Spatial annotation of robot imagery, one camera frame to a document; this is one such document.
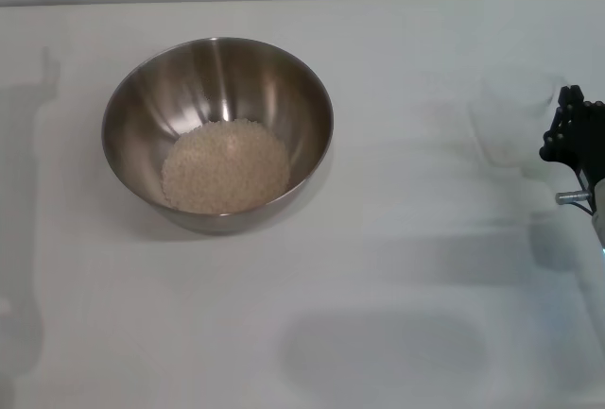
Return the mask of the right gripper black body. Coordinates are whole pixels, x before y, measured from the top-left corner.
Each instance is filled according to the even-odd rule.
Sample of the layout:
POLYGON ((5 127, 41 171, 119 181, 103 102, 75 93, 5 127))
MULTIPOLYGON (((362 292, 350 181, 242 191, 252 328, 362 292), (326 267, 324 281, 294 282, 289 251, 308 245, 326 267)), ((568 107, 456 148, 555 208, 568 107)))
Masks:
POLYGON ((596 187, 604 179, 604 119, 574 120, 570 126, 573 170, 583 187, 596 187))

